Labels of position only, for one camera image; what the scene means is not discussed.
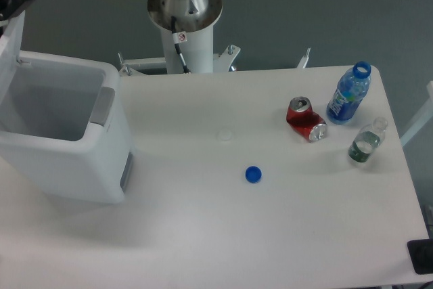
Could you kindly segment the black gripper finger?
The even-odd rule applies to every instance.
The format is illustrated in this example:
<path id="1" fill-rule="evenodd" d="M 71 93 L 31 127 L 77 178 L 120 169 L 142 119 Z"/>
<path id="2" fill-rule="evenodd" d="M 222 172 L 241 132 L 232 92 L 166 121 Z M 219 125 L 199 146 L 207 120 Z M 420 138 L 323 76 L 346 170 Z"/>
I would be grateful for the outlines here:
<path id="1" fill-rule="evenodd" d="M 35 0 L 1 0 L 1 22 L 18 17 Z"/>

